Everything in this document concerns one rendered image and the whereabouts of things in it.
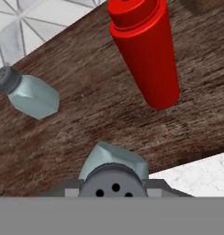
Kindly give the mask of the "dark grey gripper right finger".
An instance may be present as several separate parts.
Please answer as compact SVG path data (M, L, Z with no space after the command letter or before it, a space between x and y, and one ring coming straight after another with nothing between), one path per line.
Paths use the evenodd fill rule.
M163 179L145 179L142 181L149 197L191 197L191 195L171 188Z

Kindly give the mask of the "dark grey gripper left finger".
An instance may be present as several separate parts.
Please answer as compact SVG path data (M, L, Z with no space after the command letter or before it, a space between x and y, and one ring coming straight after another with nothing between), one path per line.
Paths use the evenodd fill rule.
M61 182L59 185L54 186L48 192L40 193L43 197L66 197L66 196L78 196L81 186L84 181L81 179L68 179Z

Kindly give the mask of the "red condiment bottle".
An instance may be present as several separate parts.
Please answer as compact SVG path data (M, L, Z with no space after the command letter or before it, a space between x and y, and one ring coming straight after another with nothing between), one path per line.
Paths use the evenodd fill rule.
M180 95L166 0L108 0L110 33L147 104L174 105Z

